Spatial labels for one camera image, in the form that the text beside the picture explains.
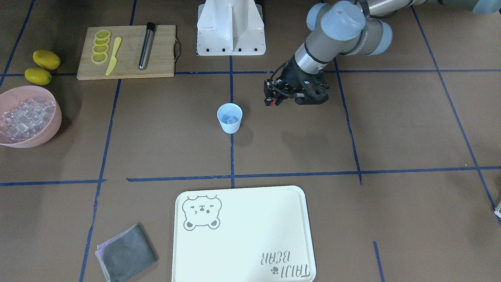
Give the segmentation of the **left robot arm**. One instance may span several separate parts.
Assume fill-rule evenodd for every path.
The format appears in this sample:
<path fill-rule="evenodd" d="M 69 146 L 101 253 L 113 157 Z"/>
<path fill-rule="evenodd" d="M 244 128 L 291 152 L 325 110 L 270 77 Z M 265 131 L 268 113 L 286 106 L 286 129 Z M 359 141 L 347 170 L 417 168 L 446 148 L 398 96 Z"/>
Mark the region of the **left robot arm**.
<path fill-rule="evenodd" d="M 391 44 L 393 31 L 382 21 L 422 0 L 341 0 L 314 5 L 306 17 L 311 31 L 294 55 L 279 67 L 281 75 L 264 82 L 264 103 L 278 106 L 287 99 L 299 105 L 322 104 L 329 98 L 324 68 L 338 56 L 374 56 Z"/>

